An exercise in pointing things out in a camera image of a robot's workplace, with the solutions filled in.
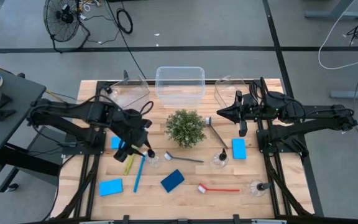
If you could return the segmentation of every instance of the clear plastic bin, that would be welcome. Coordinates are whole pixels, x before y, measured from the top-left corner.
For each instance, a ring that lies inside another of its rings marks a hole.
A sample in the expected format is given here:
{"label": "clear plastic bin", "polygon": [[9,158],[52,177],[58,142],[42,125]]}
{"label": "clear plastic bin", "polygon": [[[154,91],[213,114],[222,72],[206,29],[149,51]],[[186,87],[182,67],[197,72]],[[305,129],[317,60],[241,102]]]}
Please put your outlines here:
{"label": "clear plastic bin", "polygon": [[155,93],[164,107],[198,106],[205,95],[200,67],[159,67],[155,80]]}
{"label": "clear plastic bin", "polygon": [[228,75],[215,82],[214,96],[221,108],[227,108],[234,103],[237,90],[240,90],[242,94],[249,93],[249,88],[240,75],[236,75],[235,78]]}
{"label": "clear plastic bin", "polygon": [[140,75],[129,77],[110,86],[112,93],[103,92],[122,109],[140,109],[149,101],[149,85]]}

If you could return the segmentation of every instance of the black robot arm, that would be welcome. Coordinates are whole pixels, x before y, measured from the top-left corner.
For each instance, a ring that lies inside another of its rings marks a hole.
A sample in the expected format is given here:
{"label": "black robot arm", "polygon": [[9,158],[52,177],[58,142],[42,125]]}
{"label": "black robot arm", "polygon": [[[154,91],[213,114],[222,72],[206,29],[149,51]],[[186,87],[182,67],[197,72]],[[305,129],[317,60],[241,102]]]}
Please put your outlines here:
{"label": "black robot arm", "polygon": [[236,91],[233,105],[218,110],[216,113],[233,123],[240,123],[239,135],[244,137],[247,133],[245,120],[257,121],[279,119],[284,123],[294,123],[299,120],[314,119],[291,126],[277,126],[280,131],[270,139],[287,138],[291,135],[306,134],[321,129],[348,131],[357,125],[353,118],[353,111],[343,105],[332,106],[303,106],[299,101],[283,93],[269,91],[263,78],[260,78],[260,102],[256,101],[256,93],[242,95]]}
{"label": "black robot arm", "polygon": [[[109,102],[99,101],[99,98],[106,98]],[[89,127],[79,127],[64,118],[81,119]],[[152,124],[151,120],[143,119],[140,112],[123,110],[103,95],[94,96],[78,105],[41,99],[32,103],[27,120],[29,125],[50,125],[75,136],[90,151],[89,154],[99,154],[100,148],[104,148],[104,128],[108,128],[125,142],[114,155],[120,162],[133,153],[143,156],[137,149],[149,144],[145,129]]]}

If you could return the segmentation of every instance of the wooden tabletop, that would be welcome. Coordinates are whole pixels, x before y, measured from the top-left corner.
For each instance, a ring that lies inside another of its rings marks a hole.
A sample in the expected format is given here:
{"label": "wooden tabletop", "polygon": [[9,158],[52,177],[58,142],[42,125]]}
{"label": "wooden tabletop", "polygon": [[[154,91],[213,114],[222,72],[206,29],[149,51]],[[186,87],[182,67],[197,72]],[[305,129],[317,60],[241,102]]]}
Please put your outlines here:
{"label": "wooden tabletop", "polygon": [[[279,79],[266,79],[270,91],[283,92]],[[78,94],[78,102],[82,102],[95,94],[97,80],[83,80]],[[149,141],[154,151],[161,157],[161,166],[151,168],[145,163],[137,193],[134,193],[135,178],[140,166],[140,156],[135,156],[132,169],[124,175],[126,162],[118,162],[113,158],[115,153],[110,148],[111,136],[108,130],[105,153],[100,158],[96,190],[94,193],[93,220],[118,219],[130,215],[131,219],[215,219],[232,218],[239,214],[241,218],[272,218],[272,201],[267,191],[262,197],[250,194],[249,184],[254,180],[267,182],[264,159],[259,152],[256,138],[257,124],[247,121],[248,132],[245,137],[247,159],[235,160],[232,158],[231,140],[239,138],[238,125],[216,114],[220,105],[214,97],[214,85],[206,85],[205,97],[196,108],[198,114],[206,118],[212,116],[213,126],[224,142],[230,147],[227,151],[229,163],[223,169],[214,169],[210,166],[212,156],[220,152],[222,145],[210,130],[205,128],[206,139],[192,149],[179,149],[168,140],[165,131],[167,116],[179,108],[164,108],[155,95],[154,86],[150,86],[150,100],[154,101],[153,110],[144,116],[150,119],[153,125],[149,128]],[[74,120],[81,127],[87,127],[83,121]],[[163,155],[168,150],[178,157],[190,157],[204,160],[203,164],[187,161],[167,161]],[[306,177],[299,155],[295,153],[280,154],[287,187],[304,208],[313,213]],[[59,195],[52,212],[52,217],[58,215],[69,203],[78,188],[83,156],[75,156],[61,171]],[[185,181],[167,193],[160,181],[178,169]],[[124,191],[120,194],[99,196],[99,183],[104,180],[122,178]],[[240,189],[240,192],[206,192],[201,194],[197,190],[199,183],[211,188]],[[276,187],[280,204],[280,213],[284,214],[281,192]],[[88,192],[85,192],[81,215],[85,214]]]}

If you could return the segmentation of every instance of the green plant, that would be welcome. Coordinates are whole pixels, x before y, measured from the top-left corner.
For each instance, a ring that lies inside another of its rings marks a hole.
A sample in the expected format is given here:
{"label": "green plant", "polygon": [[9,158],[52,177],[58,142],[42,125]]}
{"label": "green plant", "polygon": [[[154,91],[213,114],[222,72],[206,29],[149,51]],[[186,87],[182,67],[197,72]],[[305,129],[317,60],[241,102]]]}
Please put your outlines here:
{"label": "green plant", "polygon": [[205,122],[197,111],[177,110],[168,116],[166,124],[165,132],[169,139],[173,139],[182,148],[191,148],[206,138],[203,133]]}

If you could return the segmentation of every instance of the gray floor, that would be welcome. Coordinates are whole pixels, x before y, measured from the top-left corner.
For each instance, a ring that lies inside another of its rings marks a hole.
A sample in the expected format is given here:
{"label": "gray floor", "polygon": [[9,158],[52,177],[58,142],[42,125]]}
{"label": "gray floor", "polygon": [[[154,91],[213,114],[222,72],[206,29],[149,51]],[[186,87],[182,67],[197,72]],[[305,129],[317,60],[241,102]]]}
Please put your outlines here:
{"label": "gray floor", "polygon": [[[269,0],[281,46],[320,46],[334,21],[305,19],[305,10],[330,10],[337,1]],[[119,3],[111,4],[113,10]],[[198,46],[245,45],[273,46],[262,1],[259,0],[146,0],[125,2],[134,20],[134,33],[127,35],[130,46]],[[0,48],[51,48],[44,28],[43,1],[5,0],[0,10]],[[351,7],[358,10],[358,1]],[[104,8],[92,7],[90,15],[107,15]],[[91,38],[111,39],[117,32],[111,21],[95,18],[85,22]],[[328,46],[346,46],[350,38],[343,34],[357,22],[341,21],[327,42]],[[59,47],[74,47],[82,32]],[[85,47],[123,47],[122,37],[105,45],[87,43]],[[281,78],[275,52],[135,52],[147,78],[154,78],[159,66],[200,66],[206,78],[241,75],[245,78]],[[351,100],[332,100],[331,90],[353,90],[358,78],[358,65],[342,70],[325,70],[317,60],[317,52],[284,52],[285,63],[296,99],[304,104],[344,104]],[[335,67],[358,61],[358,52],[323,52],[326,66]],[[71,54],[0,54],[0,66],[48,89],[76,96],[80,80],[119,79],[126,69],[139,74],[127,52]],[[358,101],[356,103],[358,120]],[[22,125],[11,142],[26,147],[35,136]],[[358,134],[352,130],[342,134],[319,131],[306,135],[311,162],[327,217],[358,218]],[[0,175],[0,183],[10,169]],[[20,172],[14,182],[21,185],[16,192],[0,194],[0,223],[40,220],[50,209],[55,186]]]}

